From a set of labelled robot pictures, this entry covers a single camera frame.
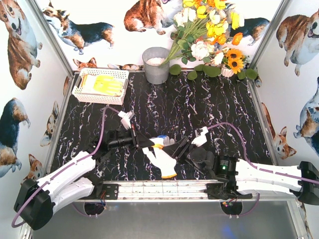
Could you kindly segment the white glove orange cuff top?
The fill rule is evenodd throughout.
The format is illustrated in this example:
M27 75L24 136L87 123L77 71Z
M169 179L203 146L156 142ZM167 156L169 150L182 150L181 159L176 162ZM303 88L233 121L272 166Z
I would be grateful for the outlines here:
M175 177L177 175L174 169L176 160L164 152L166 146L175 144L174 139L167 135L159 135L150 140L154 143L153 151L150 150L150 147L145 147L142 149L144 155L147 156L153 166L160 169L162 179Z

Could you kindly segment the white glove orange cuff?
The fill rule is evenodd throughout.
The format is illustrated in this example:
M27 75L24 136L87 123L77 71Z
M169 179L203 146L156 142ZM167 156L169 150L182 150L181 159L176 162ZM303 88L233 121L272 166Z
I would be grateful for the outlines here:
M159 135L150 140L154 143L153 151L150 150L150 147L145 147L142 149L144 155L147 156L153 166L160 169L162 179L175 177L177 175L174 169L176 160L164 152L166 146L175 144L174 139L167 135Z
M124 83L108 75L86 75L81 83L82 94L119 97Z

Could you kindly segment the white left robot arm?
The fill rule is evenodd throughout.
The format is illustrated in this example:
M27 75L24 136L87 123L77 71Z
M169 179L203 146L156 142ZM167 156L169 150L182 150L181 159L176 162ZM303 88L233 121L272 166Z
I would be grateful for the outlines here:
M95 184L88 178L88 173L112 150L150 146L154 143L137 132L134 125L127 130L103 129L100 136L68 163L42 178L29 178L22 183L13 207L14 219L21 217L33 230L42 228L61 208L92 194Z

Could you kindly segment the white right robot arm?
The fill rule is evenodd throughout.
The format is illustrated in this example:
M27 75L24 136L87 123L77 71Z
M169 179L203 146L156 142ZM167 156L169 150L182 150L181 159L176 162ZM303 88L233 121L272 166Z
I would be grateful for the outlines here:
M187 138L165 146L163 151L214 180L203 190L209 199L251 199L254 194L265 193L295 196L304 204L319 204L319 172L310 162L283 167L253 164L236 157L214 155Z

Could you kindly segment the white plastic storage basket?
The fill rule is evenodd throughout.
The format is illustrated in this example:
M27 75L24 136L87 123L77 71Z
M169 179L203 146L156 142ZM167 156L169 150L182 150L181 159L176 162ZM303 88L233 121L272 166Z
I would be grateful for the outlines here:
M72 95L79 102L122 105L129 81L129 71L83 68Z

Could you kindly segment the grey metal bucket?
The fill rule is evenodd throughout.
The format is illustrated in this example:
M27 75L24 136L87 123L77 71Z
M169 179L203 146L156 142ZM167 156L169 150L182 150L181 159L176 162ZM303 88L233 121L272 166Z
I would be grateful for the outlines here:
M153 85L165 83L169 75L169 50L163 47L151 47L142 54L146 79Z

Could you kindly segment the small sunflower pot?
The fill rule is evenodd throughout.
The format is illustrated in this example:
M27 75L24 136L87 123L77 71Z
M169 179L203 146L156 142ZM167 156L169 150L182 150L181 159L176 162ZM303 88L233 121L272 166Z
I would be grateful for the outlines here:
M221 75L227 78L236 76L238 81L256 80L258 72L250 68L249 58L239 49L228 49L222 59Z

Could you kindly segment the artificial flower bouquet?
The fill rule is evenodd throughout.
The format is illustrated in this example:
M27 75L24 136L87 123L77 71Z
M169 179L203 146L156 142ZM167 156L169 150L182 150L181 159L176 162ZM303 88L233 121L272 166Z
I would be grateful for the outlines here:
M221 75L224 54L239 45L248 21L225 0L184 0L173 24L166 61L199 62L188 74L193 80L198 72L208 77Z

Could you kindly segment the aluminium front rail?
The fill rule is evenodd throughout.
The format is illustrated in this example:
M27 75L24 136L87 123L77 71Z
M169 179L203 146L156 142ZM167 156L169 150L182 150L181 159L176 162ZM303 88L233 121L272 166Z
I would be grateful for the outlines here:
M251 199L216 180L105 181L99 184L86 202L187 202Z

